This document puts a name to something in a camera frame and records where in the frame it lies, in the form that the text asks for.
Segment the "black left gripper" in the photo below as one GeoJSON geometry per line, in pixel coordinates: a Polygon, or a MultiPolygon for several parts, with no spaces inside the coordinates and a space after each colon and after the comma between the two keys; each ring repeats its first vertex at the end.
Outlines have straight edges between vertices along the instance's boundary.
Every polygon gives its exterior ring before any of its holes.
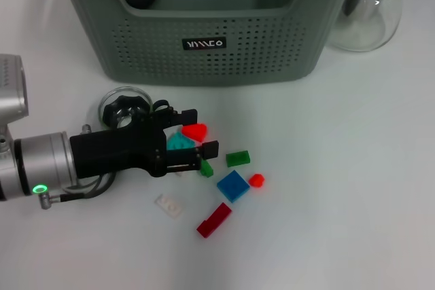
{"type": "Polygon", "coordinates": [[[197,123],[195,109],[167,115],[149,115],[133,119],[125,127],[81,134],[69,139],[78,178],[94,177],[130,168],[140,168],[153,177],[168,172],[200,170],[202,161],[218,157],[219,143],[167,151],[164,129],[197,123]]]}

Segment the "grey perforated storage bin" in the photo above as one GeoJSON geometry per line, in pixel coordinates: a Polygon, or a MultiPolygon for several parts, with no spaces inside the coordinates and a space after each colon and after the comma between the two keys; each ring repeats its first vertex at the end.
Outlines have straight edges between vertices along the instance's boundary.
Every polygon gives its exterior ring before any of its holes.
{"type": "Polygon", "coordinates": [[[293,81],[314,70],[344,0],[71,0],[104,73],[166,86],[293,81]]]}

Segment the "red-orange sloped brick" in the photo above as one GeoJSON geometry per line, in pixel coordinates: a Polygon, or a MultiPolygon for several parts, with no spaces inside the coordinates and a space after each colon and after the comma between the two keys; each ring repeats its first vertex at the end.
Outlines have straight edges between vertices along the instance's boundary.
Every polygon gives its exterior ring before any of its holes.
{"type": "Polygon", "coordinates": [[[191,124],[181,128],[181,133],[185,137],[199,143],[202,143],[205,140],[207,131],[208,128],[205,124],[191,124]]]}

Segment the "teal square brick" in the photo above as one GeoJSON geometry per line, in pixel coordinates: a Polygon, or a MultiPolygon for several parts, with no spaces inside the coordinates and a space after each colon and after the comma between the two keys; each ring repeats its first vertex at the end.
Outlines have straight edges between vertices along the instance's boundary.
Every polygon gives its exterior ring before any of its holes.
{"type": "Polygon", "coordinates": [[[180,132],[172,134],[167,141],[167,150],[194,148],[195,142],[180,132]]]}

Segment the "green two-stud plate brick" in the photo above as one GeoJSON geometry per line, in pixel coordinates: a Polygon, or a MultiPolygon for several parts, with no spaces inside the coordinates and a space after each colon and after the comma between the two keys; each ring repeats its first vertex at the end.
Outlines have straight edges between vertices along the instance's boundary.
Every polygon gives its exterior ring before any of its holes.
{"type": "Polygon", "coordinates": [[[226,154],[227,167],[240,166],[251,162],[248,150],[226,154]]]}

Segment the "blue square brick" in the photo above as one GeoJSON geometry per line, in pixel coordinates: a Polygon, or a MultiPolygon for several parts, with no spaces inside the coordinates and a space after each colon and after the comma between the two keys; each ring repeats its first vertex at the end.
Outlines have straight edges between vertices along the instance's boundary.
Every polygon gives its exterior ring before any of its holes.
{"type": "Polygon", "coordinates": [[[237,171],[233,170],[217,183],[217,188],[231,203],[234,203],[250,189],[250,186],[237,171]]]}

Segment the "dark red long brick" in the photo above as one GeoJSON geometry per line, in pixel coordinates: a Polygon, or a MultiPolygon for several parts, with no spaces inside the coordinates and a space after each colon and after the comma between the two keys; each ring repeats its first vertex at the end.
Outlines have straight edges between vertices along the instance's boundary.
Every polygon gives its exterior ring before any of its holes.
{"type": "Polygon", "coordinates": [[[208,238],[230,216],[232,210],[225,203],[221,203],[208,219],[204,220],[196,229],[203,237],[208,238]]]}

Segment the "glass carafe black lid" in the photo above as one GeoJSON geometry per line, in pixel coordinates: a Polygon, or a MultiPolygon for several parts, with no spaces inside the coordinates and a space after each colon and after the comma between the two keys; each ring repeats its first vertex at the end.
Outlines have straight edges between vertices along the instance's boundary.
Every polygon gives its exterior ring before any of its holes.
{"type": "Polygon", "coordinates": [[[403,0],[345,0],[329,44],[352,52],[376,50],[396,33],[402,8],[403,0]]]}

